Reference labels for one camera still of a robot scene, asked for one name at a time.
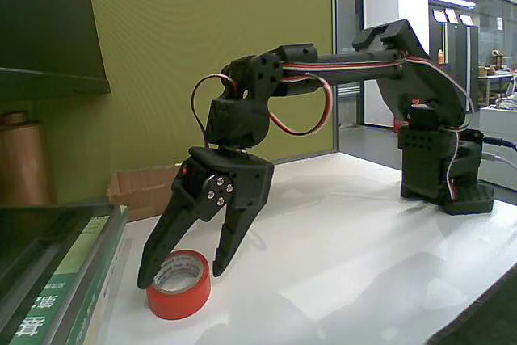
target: white tabletop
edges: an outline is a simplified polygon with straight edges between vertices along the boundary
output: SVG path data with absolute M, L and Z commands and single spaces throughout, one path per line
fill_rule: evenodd
M 101 343 L 416 344 L 447 325 L 517 262 L 517 208 L 449 216 L 399 196 L 401 173 L 331 154 L 277 166 L 269 202 L 196 315 L 165 321 L 137 288 L 132 239 Z M 224 213 L 178 248 L 212 262 Z

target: brown cardboard box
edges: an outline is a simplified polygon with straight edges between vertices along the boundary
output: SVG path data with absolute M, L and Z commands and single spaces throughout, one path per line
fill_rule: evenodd
M 172 194 L 171 185 L 179 166 L 117 171 L 107 189 L 110 202 L 128 206 L 128 222 L 163 213 Z

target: black robotic arm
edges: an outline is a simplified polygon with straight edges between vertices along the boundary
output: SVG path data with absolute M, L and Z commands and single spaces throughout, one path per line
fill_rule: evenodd
M 197 219 L 210 221 L 225 205 L 213 275 L 226 269 L 267 202 L 274 167 L 246 149 L 267 135 L 269 98 L 313 92 L 322 78 L 331 85 L 376 79 L 391 112 L 408 121 L 399 135 L 403 196 L 441 204 L 451 214 L 492 209 L 493 192 L 477 183 L 482 134 L 463 131 L 460 87 L 429 61 L 409 23 L 364 30 L 353 46 L 357 53 L 318 56 L 311 44 L 285 45 L 222 70 L 225 90 L 212 101 L 207 144 L 189 150 L 191 156 L 174 180 L 169 206 L 144 247 L 139 288 L 152 283 L 162 261 Z M 460 130 L 462 140 L 455 145 Z

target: roll of tape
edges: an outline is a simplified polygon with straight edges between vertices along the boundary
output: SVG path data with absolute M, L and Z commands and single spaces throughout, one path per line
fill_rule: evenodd
M 193 250 L 177 250 L 163 262 L 147 288 L 147 300 L 160 318 L 181 319 L 204 306 L 210 289 L 207 259 Z

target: ceiling light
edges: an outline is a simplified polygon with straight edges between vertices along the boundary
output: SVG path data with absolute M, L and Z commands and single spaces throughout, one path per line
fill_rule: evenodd
M 457 6 L 468 7 L 468 8 L 474 8 L 476 6 L 476 3 L 468 2 L 466 0 L 437 0 L 437 1 L 450 3 L 450 4 L 456 4 Z

